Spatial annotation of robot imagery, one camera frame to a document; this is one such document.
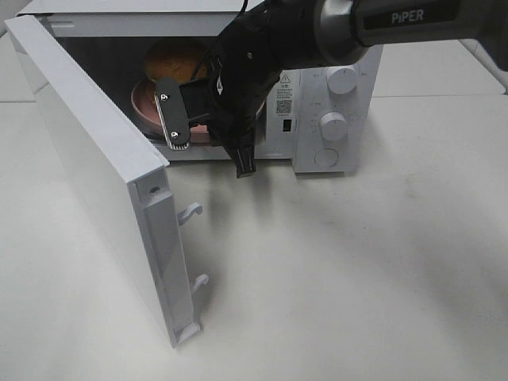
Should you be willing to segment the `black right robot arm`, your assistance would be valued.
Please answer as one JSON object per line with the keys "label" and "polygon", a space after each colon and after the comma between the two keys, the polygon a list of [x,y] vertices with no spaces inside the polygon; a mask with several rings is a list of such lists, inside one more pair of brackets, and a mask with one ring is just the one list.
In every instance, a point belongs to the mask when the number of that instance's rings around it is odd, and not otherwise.
{"label": "black right robot arm", "polygon": [[238,177],[256,170],[252,123],[285,70],[347,66],[376,45],[477,40],[507,68],[504,1],[265,1],[235,17],[206,56],[227,121],[210,132]]}

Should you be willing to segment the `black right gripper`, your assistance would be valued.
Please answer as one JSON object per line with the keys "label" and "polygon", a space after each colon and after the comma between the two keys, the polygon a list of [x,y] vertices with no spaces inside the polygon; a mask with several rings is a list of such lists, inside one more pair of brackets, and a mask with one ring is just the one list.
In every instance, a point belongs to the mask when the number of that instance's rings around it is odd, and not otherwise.
{"label": "black right gripper", "polygon": [[238,179],[256,172],[256,113],[278,81],[281,65],[272,51],[211,52],[206,124],[236,167]]}

